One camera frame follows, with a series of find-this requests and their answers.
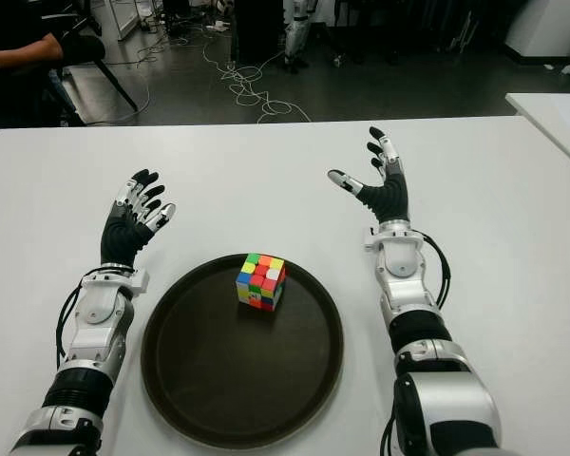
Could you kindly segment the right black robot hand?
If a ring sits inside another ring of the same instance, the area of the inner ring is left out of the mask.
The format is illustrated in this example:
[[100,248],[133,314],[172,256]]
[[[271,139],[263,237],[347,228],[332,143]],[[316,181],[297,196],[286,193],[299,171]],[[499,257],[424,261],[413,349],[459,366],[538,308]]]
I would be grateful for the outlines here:
[[401,158],[385,132],[375,126],[371,126],[369,132],[373,142],[367,143],[367,149],[374,155],[370,163],[382,183],[367,185],[338,169],[329,170],[327,176],[336,186],[361,201],[379,224],[392,220],[409,221],[409,195]]

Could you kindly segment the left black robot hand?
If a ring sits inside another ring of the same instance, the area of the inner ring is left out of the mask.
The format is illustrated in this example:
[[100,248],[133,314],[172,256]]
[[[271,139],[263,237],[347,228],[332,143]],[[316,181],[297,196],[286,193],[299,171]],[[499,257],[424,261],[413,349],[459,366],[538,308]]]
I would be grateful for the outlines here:
[[158,172],[143,169],[119,190],[109,210],[101,237],[101,264],[132,271],[140,252],[175,215],[176,205],[159,199],[165,186]]

